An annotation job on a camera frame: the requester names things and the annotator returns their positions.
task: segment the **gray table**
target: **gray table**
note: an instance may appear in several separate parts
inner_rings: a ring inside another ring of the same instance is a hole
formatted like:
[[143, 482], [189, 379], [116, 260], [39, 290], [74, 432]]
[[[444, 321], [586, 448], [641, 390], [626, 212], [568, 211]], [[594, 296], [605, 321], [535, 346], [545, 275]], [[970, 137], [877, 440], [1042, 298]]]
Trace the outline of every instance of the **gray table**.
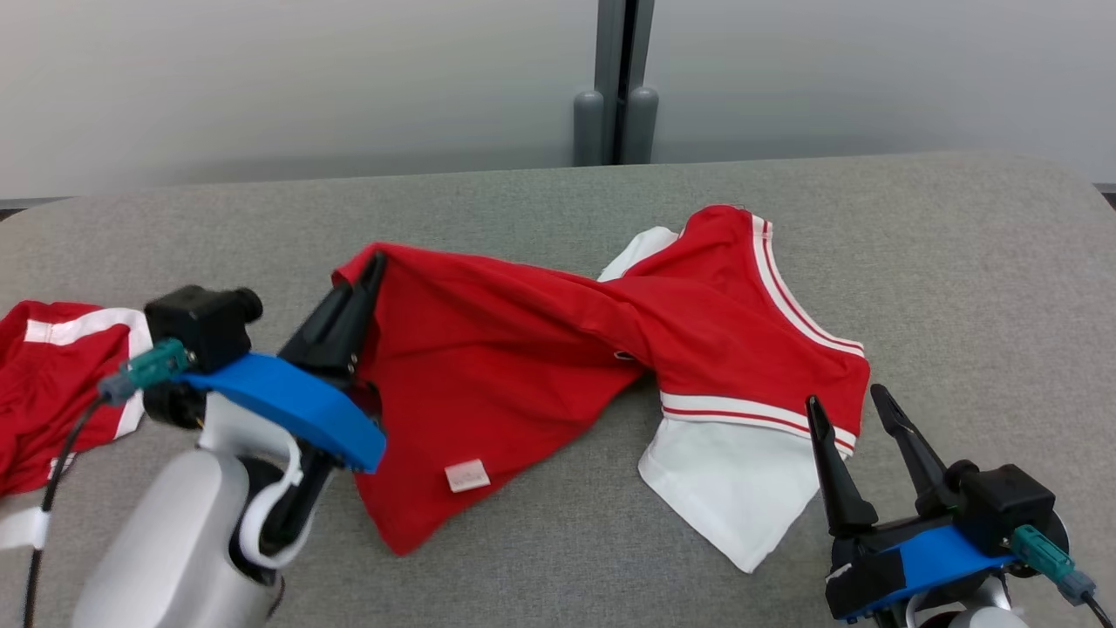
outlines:
[[[18, 300], [141, 306], [185, 282], [247, 284], [273, 351], [374, 239], [591, 274], [635, 232], [742, 203], [779, 228], [780, 269], [828, 331], [863, 341], [943, 457], [1022, 465], [1058, 495], [1081, 568], [1116, 609], [1116, 212], [1022, 157], [927, 154], [158, 189], [61, 201], [0, 224], [0, 310]], [[825, 626], [815, 501], [756, 574], [636, 474], [654, 384], [589, 434], [458, 516], [412, 555], [382, 544], [352, 482], [330, 487], [273, 619], [294, 626]], [[142, 424], [81, 456], [47, 547], [40, 626], [84, 579], [190, 435]], [[912, 512], [874, 415], [850, 463], [884, 519]], [[23, 497], [29, 502], [30, 497]], [[8, 506], [19, 503], [9, 500]], [[0, 618], [19, 617], [28, 552], [0, 554]], [[1051, 587], [1016, 584], [1039, 626], [1094, 626]]]

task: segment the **green cable connector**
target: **green cable connector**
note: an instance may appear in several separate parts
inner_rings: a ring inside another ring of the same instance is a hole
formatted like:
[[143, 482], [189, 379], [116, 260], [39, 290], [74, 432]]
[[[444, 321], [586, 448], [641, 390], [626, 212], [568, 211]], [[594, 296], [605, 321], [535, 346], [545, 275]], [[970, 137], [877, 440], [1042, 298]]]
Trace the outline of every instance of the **green cable connector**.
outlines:
[[1011, 535], [1011, 551], [1028, 567], [1046, 576], [1058, 586], [1061, 596], [1074, 606], [1086, 602], [1097, 586], [1077, 566], [1069, 554], [1055, 545], [1033, 525], [1021, 525]]
[[170, 381], [190, 368], [190, 354], [176, 339], [161, 341], [150, 351], [121, 366], [121, 373], [97, 384], [97, 392], [113, 406], [125, 404], [136, 392]]

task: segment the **red fabric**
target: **red fabric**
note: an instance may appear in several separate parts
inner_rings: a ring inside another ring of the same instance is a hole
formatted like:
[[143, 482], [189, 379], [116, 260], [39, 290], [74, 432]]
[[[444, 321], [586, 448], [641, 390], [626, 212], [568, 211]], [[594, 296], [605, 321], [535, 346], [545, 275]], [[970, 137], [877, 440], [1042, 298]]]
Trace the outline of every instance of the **red fabric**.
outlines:
[[[666, 394], [799, 414], [818, 395], [836, 426], [858, 434], [867, 363], [807, 339], [775, 308], [752, 224], [748, 211], [706, 207], [606, 282], [388, 243], [339, 268], [335, 279], [354, 281], [374, 251], [388, 259], [357, 373], [382, 396], [387, 451], [376, 474], [356, 479], [388, 547], [415, 549], [577, 438], [645, 369]], [[491, 486], [452, 493], [445, 467], [473, 460]]]
[[[127, 326], [59, 346], [26, 342], [29, 321], [67, 323], [98, 309], [80, 302], [25, 300], [0, 321], [0, 496], [46, 485], [51, 461], [97, 397], [97, 381], [128, 358]], [[74, 452], [112, 442], [121, 414], [121, 408], [97, 410]]]

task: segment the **red and white shirt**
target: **red and white shirt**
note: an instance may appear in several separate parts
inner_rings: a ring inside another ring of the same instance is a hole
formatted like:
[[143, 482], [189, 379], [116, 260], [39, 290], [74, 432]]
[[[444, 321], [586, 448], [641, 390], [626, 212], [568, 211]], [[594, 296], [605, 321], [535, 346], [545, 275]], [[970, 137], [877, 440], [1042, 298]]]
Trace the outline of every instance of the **red and white shirt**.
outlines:
[[[97, 383], [151, 347], [147, 322], [136, 309], [16, 305], [0, 320], [0, 497], [46, 485], [74, 422], [97, 398]], [[141, 394], [123, 407], [100, 407], [74, 453], [132, 433], [142, 416]], [[17, 513], [0, 522], [0, 548], [28, 541], [27, 519]]]
[[747, 210], [642, 233], [603, 281], [387, 243], [337, 274], [354, 281], [376, 250], [387, 271], [357, 376], [379, 392], [388, 446], [357, 487], [398, 553], [577, 438], [647, 369], [663, 422], [641, 474], [744, 571], [817, 491], [806, 398], [845, 454], [856, 444], [864, 350], [806, 316], [770, 223]]

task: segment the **white wall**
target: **white wall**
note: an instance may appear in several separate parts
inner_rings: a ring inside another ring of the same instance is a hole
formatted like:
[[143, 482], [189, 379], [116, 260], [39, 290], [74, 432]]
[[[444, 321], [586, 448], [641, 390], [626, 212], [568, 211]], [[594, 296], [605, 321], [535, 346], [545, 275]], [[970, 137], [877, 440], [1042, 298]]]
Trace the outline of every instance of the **white wall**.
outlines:
[[654, 161], [941, 148], [1116, 182], [1112, 0], [656, 0]]
[[571, 163], [595, 0], [4, 0], [0, 199]]

